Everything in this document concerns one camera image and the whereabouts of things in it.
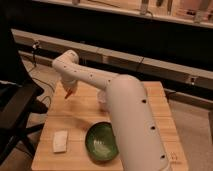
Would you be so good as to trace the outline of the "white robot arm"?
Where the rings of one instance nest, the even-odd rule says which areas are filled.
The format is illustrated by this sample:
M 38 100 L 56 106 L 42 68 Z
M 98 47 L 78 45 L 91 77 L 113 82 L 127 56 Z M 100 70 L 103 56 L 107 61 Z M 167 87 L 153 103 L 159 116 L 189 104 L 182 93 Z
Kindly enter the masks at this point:
M 78 64 L 68 50 L 52 62 L 62 84 L 73 89 L 78 80 L 106 93 L 106 105 L 124 171 L 172 171 L 144 85 L 134 76 Z

